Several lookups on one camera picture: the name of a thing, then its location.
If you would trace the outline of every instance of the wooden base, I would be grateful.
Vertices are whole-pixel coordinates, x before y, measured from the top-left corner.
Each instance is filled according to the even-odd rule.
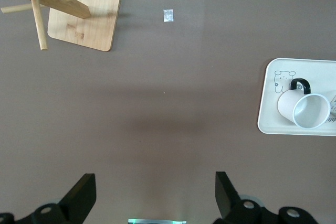
[[[87,5],[91,17],[86,19],[50,9],[48,35],[101,51],[112,47],[120,0],[78,0]]]

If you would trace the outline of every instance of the wooden mug tree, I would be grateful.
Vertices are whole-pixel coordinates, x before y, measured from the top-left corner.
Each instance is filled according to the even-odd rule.
[[[109,51],[120,0],[30,0],[30,4],[1,8],[3,13],[33,9],[41,50],[48,49],[41,7],[50,7],[48,35],[70,43]]]

